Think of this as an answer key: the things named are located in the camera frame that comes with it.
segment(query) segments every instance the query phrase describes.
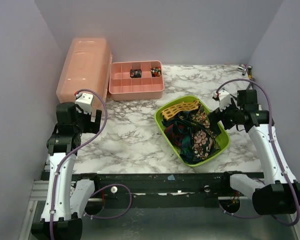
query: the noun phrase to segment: green basket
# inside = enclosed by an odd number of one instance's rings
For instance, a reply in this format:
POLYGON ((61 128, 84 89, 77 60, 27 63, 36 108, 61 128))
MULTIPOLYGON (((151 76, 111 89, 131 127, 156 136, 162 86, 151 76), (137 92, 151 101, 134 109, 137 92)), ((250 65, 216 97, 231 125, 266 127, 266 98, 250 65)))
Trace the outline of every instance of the green basket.
POLYGON ((173 151, 175 152, 175 154, 179 157, 179 159, 187 166, 189 167, 197 167, 197 166, 200 166, 201 164, 204 164, 204 163, 207 163, 209 161, 211 161, 212 159, 216 158, 218 155, 220 155, 224 150, 227 149, 227 147, 229 147, 229 144, 230 144, 230 136, 228 135, 228 133, 225 131, 225 129, 222 127, 222 125, 220 123, 218 123, 219 127, 220 127, 220 130, 221 130, 221 134, 216 138, 216 141, 217 143, 219 144, 220 146, 220 150, 218 152, 216 152, 215 154, 213 154, 212 156, 208 157, 206 160, 202 161, 202 162, 199 162, 197 164, 188 164, 188 163, 185 163, 183 161, 183 159, 180 157, 178 151, 177 151, 177 147, 176 146, 173 146, 171 144, 171 142, 169 141, 169 139, 167 138, 167 136, 165 135, 165 129, 166 127, 163 126, 162 124, 162 121, 164 120, 164 117, 162 116, 161 112, 163 110, 165 110, 166 108, 168 107, 171 107, 173 105, 176 105, 176 104, 179 104, 179 103, 182 103, 182 102, 185 102, 185 103, 188 103, 188 102, 193 102, 195 100, 199 100, 200 103, 202 104, 202 106, 204 107, 204 110, 205 112, 208 114, 210 113, 210 109, 207 108, 207 106, 199 99, 197 98, 196 96, 192 96, 192 95, 188 95, 188 96, 183 96, 183 97, 180 97, 176 100, 173 100, 169 103, 167 103, 166 105, 162 106, 161 108, 159 108, 155 114, 154 114, 154 119, 155 119, 155 122, 156 124, 158 125, 160 131, 162 132, 162 135, 165 137, 166 141, 169 143, 169 145, 171 146, 171 148, 173 149, 173 151))

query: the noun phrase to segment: clothing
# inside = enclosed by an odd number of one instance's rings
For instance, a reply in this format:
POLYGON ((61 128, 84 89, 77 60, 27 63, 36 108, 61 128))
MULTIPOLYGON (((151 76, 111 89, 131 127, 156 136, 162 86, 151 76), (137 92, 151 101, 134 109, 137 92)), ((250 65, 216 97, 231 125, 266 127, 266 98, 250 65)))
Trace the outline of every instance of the clothing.
POLYGON ((205 161, 220 149, 201 104, 196 110, 181 111, 173 119, 164 119, 162 123, 166 127, 164 134, 180 148, 180 156, 187 164, 205 161))

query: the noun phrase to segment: white marble surface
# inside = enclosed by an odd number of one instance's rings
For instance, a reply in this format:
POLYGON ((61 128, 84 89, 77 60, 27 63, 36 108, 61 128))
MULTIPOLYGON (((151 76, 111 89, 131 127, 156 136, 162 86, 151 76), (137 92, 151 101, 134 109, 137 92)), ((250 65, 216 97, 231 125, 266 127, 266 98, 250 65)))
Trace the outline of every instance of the white marble surface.
MULTIPOLYGON (((161 99, 113 101, 107 98, 108 121, 104 131, 78 153, 74 173, 213 173, 261 172, 256 149, 245 131, 228 130, 231 144, 217 158, 198 167, 184 165, 174 154, 156 125, 154 114, 164 104, 185 95, 195 95, 211 110, 218 107, 213 91, 228 80, 241 78, 234 65, 162 67, 165 89, 161 99)), ((226 85, 235 94, 245 82, 226 85)), ((82 142, 92 135, 83 134, 82 142)))

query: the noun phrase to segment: gray wall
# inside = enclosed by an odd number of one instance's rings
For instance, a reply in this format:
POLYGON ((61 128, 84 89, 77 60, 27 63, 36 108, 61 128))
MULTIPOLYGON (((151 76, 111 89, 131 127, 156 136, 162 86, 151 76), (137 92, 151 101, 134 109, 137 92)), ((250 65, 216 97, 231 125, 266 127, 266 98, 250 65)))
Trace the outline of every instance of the gray wall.
POLYGON ((246 63, 282 0, 35 0, 65 54, 102 36, 114 61, 246 63))
POLYGON ((61 56, 33 0, 0 0, 0 240, 18 239, 44 166, 61 56))
POLYGON ((270 94, 283 154, 300 181, 300 0, 282 3, 250 64, 270 94))

